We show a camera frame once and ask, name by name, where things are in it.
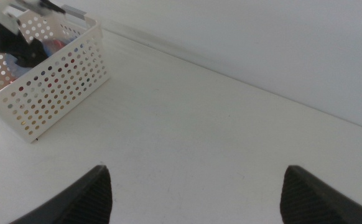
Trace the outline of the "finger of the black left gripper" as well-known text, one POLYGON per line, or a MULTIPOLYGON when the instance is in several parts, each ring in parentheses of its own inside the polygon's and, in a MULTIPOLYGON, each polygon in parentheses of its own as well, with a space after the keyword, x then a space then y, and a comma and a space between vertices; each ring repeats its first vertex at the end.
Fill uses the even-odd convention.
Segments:
POLYGON ((45 52, 43 43, 38 39, 33 39, 31 43, 17 44, 14 56, 16 64, 24 68, 34 68, 49 57, 45 52))

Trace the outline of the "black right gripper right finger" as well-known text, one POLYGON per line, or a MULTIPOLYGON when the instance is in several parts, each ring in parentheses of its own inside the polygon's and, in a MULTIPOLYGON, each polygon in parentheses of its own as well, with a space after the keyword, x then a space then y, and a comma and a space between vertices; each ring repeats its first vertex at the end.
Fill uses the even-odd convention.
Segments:
POLYGON ((362 205, 301 166, 285 171, 280 213, 284 223, 362 223, 362 205))

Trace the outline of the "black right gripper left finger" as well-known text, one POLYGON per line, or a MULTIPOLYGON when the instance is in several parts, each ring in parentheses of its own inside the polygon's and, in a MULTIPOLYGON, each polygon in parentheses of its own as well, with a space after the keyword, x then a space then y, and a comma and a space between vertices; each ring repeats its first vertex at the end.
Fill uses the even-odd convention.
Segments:
POLYGON ((41 206, 14 223, 99 223, 110 221, 113 206, 111 177, 98 165, 41 206))

